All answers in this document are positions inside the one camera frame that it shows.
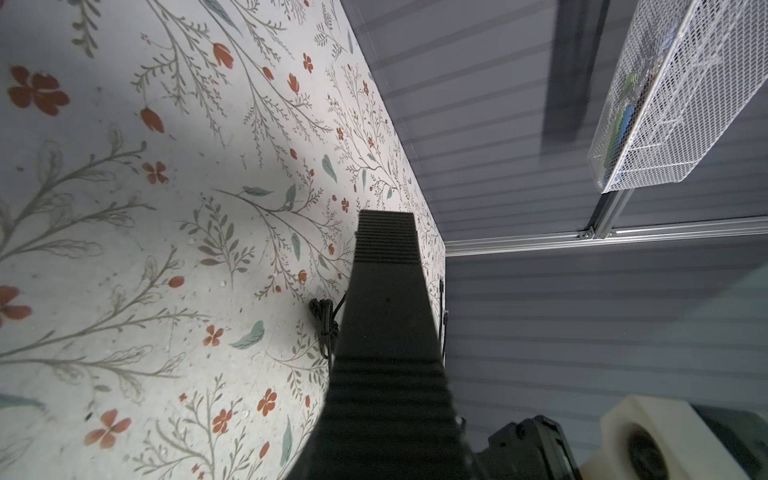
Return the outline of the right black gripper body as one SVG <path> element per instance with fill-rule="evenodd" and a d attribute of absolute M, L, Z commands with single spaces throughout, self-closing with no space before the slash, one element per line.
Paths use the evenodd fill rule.
<path fill-rule="evenodd" d="M 562 427 L 543 415 L 499 429 L 475 464 L 485 479 L 582 479 Z"/>

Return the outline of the large black power adapter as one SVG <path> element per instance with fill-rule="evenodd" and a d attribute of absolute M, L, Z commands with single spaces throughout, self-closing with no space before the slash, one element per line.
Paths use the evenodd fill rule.
<path fill-rule="evenodd" d="M 340 331 L 336 316 L 345 300 L 346 295 L 343 295 L 337 304 L 332 299 L 312 299 L 309 302 L 309 310 L 319 329 L 320 353 L 327 360 L 329 368 L 332 368 L 335 345 Z"/>

